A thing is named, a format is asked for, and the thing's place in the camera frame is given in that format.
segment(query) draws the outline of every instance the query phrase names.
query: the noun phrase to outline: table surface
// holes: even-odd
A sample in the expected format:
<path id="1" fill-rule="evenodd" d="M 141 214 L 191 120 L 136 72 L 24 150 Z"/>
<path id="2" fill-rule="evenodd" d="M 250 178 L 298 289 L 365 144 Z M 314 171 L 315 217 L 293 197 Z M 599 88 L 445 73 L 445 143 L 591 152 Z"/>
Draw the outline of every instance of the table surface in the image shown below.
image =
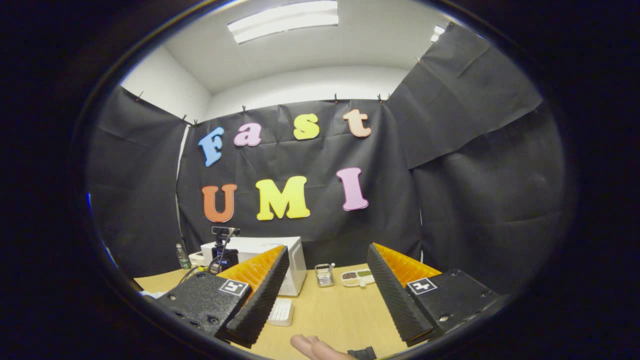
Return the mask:
<path id="1" fill-rule="evenodd" d="M 373 283 L 365 288 L 342 285 L 340 275 L 343 272 L 363 268 L 368 268 L 367 264 L 334 268 L 336 282 L 326 288 L 317 285 L 313 270 L 307 270 L 300 294 L 297 297 L 282 297 L 291 299 L 293 303 L 291 326 L 275 326 L 267 322 L 251 349 L 236 346 L 272 359 L 308 360 L 289 343 L 291 336 L 302 334 L 316 335 L 341 352 L 371 346 L 378 358 L 407 350 L 377 285 Z M 152 293 L 169 291 L 186 272 L 180 269 L 135 280 L 144 290 Z"/>

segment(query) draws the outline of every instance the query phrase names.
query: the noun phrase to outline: ceiling light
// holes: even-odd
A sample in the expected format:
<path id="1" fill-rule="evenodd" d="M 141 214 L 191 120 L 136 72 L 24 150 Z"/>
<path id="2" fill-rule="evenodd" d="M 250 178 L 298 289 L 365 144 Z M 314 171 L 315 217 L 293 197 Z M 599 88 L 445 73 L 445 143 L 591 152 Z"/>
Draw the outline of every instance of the ceiling light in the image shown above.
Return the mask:
<path id="1" fill-rule="evenodd" d="M 282 31 L 338 24 L 338 2 L 310 1 L 268 9 L 228 24 L 236 42 Z"/>

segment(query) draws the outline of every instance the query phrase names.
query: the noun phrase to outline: finger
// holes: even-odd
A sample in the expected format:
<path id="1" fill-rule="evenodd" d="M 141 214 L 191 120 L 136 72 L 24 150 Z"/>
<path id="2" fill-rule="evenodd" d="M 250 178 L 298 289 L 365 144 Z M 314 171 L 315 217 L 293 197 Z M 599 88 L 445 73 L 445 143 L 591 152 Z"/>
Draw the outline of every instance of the finger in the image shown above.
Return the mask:
<path id="1" fill-rule="evenodd" d="M 311 344 L 311 351 L 320 360 L 356 360 L 355 357 L 334 350 L 324 341 Z"/>
<path id="2" fill-rule="evenodd" d="M 307 356 L 311 360 L 320 360 L 314 355 L 311 350 L 311 341 L 302 335 L 291 336 L 291 346 L 300 351 L 304 356 Z"/>
<path id="3" fill-rule="evenodd" d="M 317 343 L 318 341 L 320 341 L 320 339 L 318 339 L 318 337 L 315 335 L 307 336 L 307 340 L 309 340 L 311 344 Z"/>

